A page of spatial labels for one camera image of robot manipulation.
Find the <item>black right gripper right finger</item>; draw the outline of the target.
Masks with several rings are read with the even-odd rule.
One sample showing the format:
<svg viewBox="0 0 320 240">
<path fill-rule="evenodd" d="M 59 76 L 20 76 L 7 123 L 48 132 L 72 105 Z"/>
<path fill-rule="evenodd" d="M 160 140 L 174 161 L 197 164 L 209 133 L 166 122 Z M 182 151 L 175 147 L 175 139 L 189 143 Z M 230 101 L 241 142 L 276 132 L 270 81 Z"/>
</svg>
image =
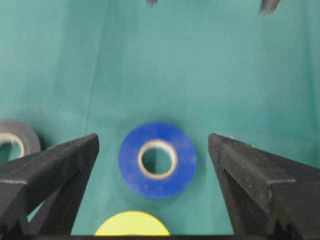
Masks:
<svg viewBox="0 0 320 240">
<path fill-rule="evenodd" d="M 208 153 L 236 235 L 319 236 L 318 168 L 215 133 Z"/>
</svg>

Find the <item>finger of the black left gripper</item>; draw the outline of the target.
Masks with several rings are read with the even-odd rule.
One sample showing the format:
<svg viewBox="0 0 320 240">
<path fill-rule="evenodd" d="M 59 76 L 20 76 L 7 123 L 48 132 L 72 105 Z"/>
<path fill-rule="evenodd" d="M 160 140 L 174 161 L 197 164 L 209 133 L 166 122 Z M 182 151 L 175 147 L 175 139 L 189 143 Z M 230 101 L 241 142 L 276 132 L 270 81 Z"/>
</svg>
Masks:
<svg viewBox="0 0 320 240">
<path fill-rule="evenodd" d="M 158 0 L 146 0 L 146 3 L 151 7 L 155 5 L 158 2 Z"/>
<path fill-rule="evenodd" d="M 261 0 L 260 12 L 262 14 L 272 14 L 279 3 L 280 0 Z"/>
</svg>

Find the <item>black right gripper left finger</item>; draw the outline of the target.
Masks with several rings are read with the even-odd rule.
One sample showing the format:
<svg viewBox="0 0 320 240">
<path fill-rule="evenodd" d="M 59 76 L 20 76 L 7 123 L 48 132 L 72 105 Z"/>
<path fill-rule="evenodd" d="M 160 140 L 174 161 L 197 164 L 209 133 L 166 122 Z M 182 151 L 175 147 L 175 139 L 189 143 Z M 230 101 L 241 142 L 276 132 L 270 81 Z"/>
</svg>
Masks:
<svg viewBox="0 0 320 240">
<path fill-rule="evenodd" d="M 70 235 L 99 154 L 96 133 L 0 165 L 0 235 Z"/>
</svg>

